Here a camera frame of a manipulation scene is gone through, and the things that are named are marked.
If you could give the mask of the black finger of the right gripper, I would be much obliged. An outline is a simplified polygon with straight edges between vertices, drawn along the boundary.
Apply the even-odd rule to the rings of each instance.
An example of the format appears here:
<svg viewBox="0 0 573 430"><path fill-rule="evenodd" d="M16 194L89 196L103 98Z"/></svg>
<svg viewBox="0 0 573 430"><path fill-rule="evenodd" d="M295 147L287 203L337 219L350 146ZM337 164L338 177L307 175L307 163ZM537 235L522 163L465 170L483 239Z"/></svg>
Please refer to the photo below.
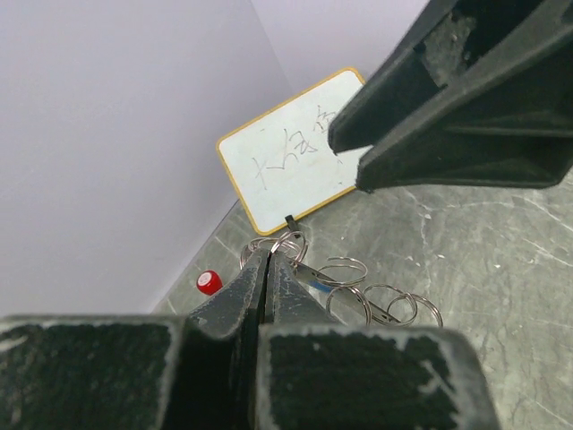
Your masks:
<svg viewBox="0 0 573 430"><path fill-rule="evenodd" d="M514 79L404 137L379 143L359 164L371 193L409 185L543 189L572 169L572 82Z"/></svg>
<svg viewBox="0 0 573 430"><path fill-rule="evenodd" d="M539 1L431 1L394 52L331 124L335 152L373 145L446 89L541 6Z"/></svg>

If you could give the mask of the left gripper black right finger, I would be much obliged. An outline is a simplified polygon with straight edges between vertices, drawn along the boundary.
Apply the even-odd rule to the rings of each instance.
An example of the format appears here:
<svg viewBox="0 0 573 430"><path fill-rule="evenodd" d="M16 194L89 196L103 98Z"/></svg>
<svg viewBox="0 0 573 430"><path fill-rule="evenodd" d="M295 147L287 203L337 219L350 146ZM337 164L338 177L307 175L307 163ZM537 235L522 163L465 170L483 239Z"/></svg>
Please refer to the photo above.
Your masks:
<svg viewBox="0 0 573 430"><path fill-rule="evenodd" d="M260 429L496 429L474 348L459 332L337 322L269 258L259 329Z"/></svg>

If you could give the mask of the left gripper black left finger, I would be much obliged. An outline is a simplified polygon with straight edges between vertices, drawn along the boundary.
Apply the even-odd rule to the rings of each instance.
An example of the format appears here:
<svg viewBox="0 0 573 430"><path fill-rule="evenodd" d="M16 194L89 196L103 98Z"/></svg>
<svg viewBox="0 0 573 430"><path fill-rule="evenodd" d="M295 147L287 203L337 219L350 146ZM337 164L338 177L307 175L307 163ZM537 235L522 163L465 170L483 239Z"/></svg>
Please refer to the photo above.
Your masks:
<svg viewBox="0 0 573 430"><path fill-rule="evenodd" d="M251 429L269 255L188 315L1 321L4 429Z"/></svg>

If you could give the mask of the blue tagged key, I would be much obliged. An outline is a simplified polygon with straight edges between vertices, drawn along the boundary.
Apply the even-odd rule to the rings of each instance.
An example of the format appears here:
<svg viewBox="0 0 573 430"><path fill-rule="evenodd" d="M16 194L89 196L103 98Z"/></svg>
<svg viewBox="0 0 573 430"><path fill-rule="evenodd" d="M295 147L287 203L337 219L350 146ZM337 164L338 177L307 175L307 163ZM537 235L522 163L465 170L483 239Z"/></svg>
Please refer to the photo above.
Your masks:
<svg viewBox="0 0 573 430"><path fill-rule="evenodd" d="M324 285L318 281L310 281L309 286L315 288L323 293L329 293L332 290L332 287Z"/></svg>

